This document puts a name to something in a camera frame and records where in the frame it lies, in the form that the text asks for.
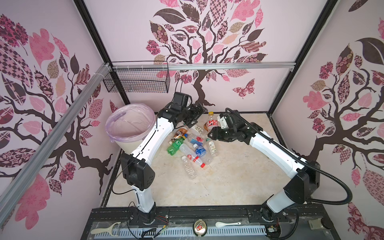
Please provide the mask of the clear bottle yellow cap red label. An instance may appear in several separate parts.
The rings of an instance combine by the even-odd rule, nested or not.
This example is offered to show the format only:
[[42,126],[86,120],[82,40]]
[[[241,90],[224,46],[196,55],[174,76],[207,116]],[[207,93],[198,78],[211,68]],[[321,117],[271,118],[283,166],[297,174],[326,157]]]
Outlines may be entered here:
[[209,133],[213,128],[218,127],[219,123],[217,118],[214,116],[214,112],[208,113],[208,120],[204,124],[204,129]]

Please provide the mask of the Pocari Sweat bottle blue label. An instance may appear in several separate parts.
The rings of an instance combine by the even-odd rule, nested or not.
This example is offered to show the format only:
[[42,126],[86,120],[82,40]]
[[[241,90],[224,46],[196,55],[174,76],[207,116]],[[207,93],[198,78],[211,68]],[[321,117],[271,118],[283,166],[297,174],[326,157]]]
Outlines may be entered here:
[[208,152],[203,146],[194,144],[195,153],[200,157],[200,159],[206,165],[210,165],[212,163],[212,156],[210,152]]

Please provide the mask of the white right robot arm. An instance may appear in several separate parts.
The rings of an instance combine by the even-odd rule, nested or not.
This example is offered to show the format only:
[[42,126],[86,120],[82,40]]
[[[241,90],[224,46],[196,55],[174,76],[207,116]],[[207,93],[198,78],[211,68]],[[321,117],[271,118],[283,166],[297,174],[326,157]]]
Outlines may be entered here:
[[271,138],[262,127],[249,123],[238,111],[220,114],[219,126],[209,131],[209,138],[222,142],[239,141],[259,150],[279,166],[291,179],[277,194],[268,198],[261,206],[260,215],[272,222],[278,213],[294,204],[303,204],[320,185],[320,166],[310,164],[294,155]]

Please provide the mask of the clear bottle green band label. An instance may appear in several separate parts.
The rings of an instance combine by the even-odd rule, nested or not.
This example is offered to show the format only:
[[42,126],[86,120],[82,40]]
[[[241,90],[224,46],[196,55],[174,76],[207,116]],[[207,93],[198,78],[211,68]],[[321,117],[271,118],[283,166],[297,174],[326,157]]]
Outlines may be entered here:
[[217,157],[219,154],[219,151],[218,151],[214,141],[211,138],[206,138],[206,143],[208,144],[209,151],[210,151],[212,157]]

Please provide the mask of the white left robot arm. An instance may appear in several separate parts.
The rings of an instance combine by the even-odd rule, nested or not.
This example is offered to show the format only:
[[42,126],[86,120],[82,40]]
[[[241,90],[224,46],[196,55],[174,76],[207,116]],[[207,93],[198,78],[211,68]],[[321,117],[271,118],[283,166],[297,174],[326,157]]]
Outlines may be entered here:
[[142,213],[148,214],[156,208],[150,189],[156,175],[151,168],[155,153],[180,122],[192,127],[207,111],[201,103],[187,107],[168,103],[158,112],[155,124],[143,142],[131,154],[121,157],[123,178],[136,192],[138,209]]

